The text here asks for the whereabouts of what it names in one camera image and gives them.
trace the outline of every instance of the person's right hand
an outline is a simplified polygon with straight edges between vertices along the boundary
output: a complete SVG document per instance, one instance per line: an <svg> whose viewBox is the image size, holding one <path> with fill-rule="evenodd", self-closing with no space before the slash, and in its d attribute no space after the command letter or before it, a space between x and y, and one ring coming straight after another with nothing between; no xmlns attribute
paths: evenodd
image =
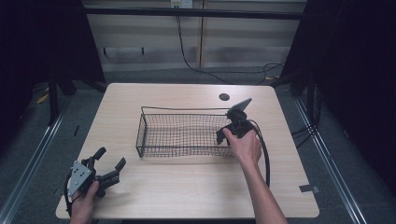
<svg viewBox="0 0 396 224"><path fill-rule="evenodd" d="M242 138L237 138L230 130L224 128L223 132L230 141L233 154L242 167L246 165L257 165L262 156L261 143L256 137L256 132L250 130Z"/></svg>

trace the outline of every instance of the power cord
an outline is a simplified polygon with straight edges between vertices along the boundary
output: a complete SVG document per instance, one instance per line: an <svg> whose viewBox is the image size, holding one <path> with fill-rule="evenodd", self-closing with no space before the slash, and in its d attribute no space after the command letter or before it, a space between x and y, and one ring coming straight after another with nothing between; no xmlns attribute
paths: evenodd
<svg viewBox="0 0 396 224"><path fill-rule="evenodd" d="M214 78L216 78L216 79L218 79L218 80L220 80L220 81L222 81L222 82L224 82L224 83L230 84L230 85L237 85L237 84L232 83L232 82L230 82L230 81L227 81L227 80L225 80L225 79L222 79L221 77L218 77L218 76L216 76L215 74L222 74L222 73L230 73L230 74L258 74L258 73L264 73L264 78L263 78L260 82L254 84L254 85L258 86L258 85L262 84L262 83L265 81L265 79L266 79L266 72L271 71L271 70L277 68L277 67L280 66L280 65L284 65L284 63L285 63L285 62L283 62L283 63L267 63L267 64L263 67L263 69L262 69L261 71L257 71L257 72L235 72L235 71L232 71L232 72L227 72L227 71L221 71L221 72L206 72L206 71L203 71L203 70L195 69L195 68L191 67L191 66L189 65L189 63L187 62L187 60L186 60L186 56L185 56L185 53L184 53L184 47L183 47L183 38L182 38L182 34L181 34L180 17L179 17L179 16L176 16L176 18L177 18L177 30L178 30L178 38L179 38L179 41L180 41L181 54L182 54L182 56L183 56L184 63L185 63L192 71L195 71L195 72L197 72L197 73L202 73L202 74L210 75L210 76L212 76L212 77L214 77ZM265 69L265 68L266 68L267 66L269 66L269 65L274 65L274 66L271 67L271 68L269 68L269 69Z"/></svg>
<svg viewBox="0 0 396 224"><path fill-rule="evenodd" d="M309 135L302 141L300 142L296 148L302 146L310 137L312 137L312 135L314 135L317 131L318 131L318 126L319 126L319 122L320 122L320 114L321 114L321 105L322 105L322 95L320 94L320 91L318 89L318 87L316 87L316 97L315 97L316 101L315 101L315 116L314 116L314 120L312 120L312 122L306 126L301 128L298 131L295 131L293 133L291 133L291 135L293 135L294 139L297 139L299 137L302 137L304 135L306 135L307 133L309 133Z"/></svg>
<svg viewBox="0 0 396 224"><path fill-rule="evenodd" d="M241 121L242 121L243 123L246 123L249 128L253 129L254 132L256 132L257 136L259 137L260 143L262 144L262 154L264 156L264 161L265 161L265 183L267 184L268 188L270 188L270 180L271 180L270 157L268 154L267 146L265 145L264 139L262 137L262 131L260 130L259 125L253 119L246 119L242 117L240 114L235 113L235 111L229 110L227 113L232 113L233 115L240 118L240 120L238 120L236 123L233 122L231 124L241 125Z"/></svg>

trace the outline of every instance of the person's left hand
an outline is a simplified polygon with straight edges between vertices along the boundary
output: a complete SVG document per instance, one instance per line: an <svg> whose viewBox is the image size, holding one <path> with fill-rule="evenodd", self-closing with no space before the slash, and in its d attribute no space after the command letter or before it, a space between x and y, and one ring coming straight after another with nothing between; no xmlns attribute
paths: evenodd
<svg viewBox="0 0 396 224"><path fill-rule="evenodd" d="M70 224L90 224L93 213L93 198L99 189L99 181L93 181L86 195L76 191L72 200L72 216Z"/></svg>

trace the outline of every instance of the gray floor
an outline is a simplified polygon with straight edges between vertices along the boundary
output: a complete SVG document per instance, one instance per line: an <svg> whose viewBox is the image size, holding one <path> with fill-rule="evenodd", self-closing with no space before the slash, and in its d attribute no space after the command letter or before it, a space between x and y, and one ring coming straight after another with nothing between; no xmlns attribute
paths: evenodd
<svg viewBox="0 0 396 224"><path fill-rule="evenodd" d="M221 67L206 68L206 71L260 71L262 67ZM276 77L280 70L272 71L269 77ZM264 78L257 74L216 74L232 83L252 85ZM107 82L143 83L205 83L223 84L208 75L191 71L188 68L157 69L145 71L106 72ZM102 100L101 92L77 83L77 94L72 98L62 97L62 104L70 102L63 121L55 134L44 160L38 167L29 189L24 196L11 223L67 223L55 216L55 209L63 193L65 176L71 163L78 156L91 127L97 108ZM276 88L290 131L304 127L294 99L290 96L289 86ZM8 151L0 159L0 174L3 184L0 188L0 205L12 192L26 164L35 152L41 137L47 129L49 102L37 105L35 100L41 91L34 92L34 99L26 109L19 124L19 133L8 146ZM395 223L396 201L389 190L362 159L359 150L344 136L344 130L326 106L322 108L319 125L324 141L338 165L346 183L355 196L368 223ZM296 138L298 145L304 137ZM290 223L353 223L340 197L337 188L326 170L314 143L308 140L298 148L308 180L320 192L315 194L320 209L316 218L289 218ZM160 223L159 221L136 220L131 223ZM206 220L206 221L162 221L161 223L252 223L250 220ZM121 220L100 221L99 223L121 223Z"/></svg>

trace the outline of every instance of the wall outlet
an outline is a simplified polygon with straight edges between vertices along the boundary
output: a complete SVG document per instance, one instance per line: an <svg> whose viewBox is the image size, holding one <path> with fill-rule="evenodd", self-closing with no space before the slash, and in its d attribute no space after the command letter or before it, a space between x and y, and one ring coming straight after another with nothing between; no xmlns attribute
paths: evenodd
<svg viewBox="0 0 396 224"><path fill-rule="evenodd" d="M181 0L171 0L171 8L181 8Z"/></svg>
<svg viewBox="0 0 396 224"><path fill-rule="evenodd" d="M181 0L182 8L192 8L192 0Z"/></svg>

